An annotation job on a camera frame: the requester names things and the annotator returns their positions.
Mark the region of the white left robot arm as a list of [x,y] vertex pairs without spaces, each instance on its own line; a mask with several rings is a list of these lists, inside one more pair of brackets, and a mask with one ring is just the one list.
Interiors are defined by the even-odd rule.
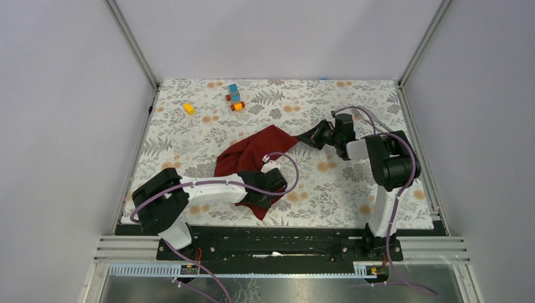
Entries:
[[267,208],[275,193],[286,187],[278,168],[207,178],[180,176],[175,169],[164,169],[133,193],[131,219],[140,224],[143,235],[159,236],[178,258],[189,259],[196,243],[189,224],[180,219],[188,206],[230,203]]

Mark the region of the red cloth napkin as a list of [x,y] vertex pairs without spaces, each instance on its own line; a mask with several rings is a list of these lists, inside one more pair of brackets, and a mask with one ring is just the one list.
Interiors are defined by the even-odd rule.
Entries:
[[229,146],[216,159],[215,177],[250,171],[258,172],[263,157],[272,152],[286,153],[298,140],[275,125],[268,126]]

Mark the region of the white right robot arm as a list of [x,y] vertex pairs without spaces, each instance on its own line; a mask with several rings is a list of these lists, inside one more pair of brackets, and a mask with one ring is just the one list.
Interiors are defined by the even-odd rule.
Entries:
[[343,160],[369,159],[377,184],[375,209],[366,223],[362,242],[365,257],[377,260],[394,243],[400,196],[420,176],[421,165],[404,131],[356,137],[350,114],[336,114],[334,123],[322,120],[297,139],[321,150],[335,147]]

